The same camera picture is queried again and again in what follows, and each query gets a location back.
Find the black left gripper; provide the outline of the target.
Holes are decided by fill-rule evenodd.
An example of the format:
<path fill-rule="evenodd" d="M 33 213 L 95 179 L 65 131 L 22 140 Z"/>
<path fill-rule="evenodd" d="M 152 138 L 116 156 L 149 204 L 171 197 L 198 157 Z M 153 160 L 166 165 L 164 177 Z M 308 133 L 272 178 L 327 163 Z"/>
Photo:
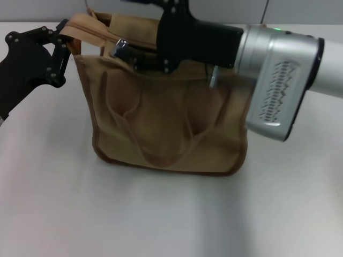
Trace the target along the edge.
<path fill-rule="evenodd" d="M 69 36 L 60 32 L 69 20 L 63 19 L 55 30 L 43 26 L 27 32 L 11 32 L 5 42 L 8 54 L 1 61 L 1 119 L 41 85 L 62 87 L 70 51 Z"/>

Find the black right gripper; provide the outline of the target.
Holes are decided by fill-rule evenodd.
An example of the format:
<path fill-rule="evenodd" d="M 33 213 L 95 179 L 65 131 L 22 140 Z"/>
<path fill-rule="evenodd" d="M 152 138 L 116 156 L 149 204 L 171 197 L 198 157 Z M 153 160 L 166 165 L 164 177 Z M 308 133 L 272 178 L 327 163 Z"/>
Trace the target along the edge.
<path fill-rule="evenodd" d="M 171 73 L 184 60 L 224 68 L 234 67 L 244 30 L 196 19 L 188 1 L 159 1 L 163 14 L 155 44 L 129 41 L 134 52 L 158 55 L 133 56 L 138 71 Z"/>

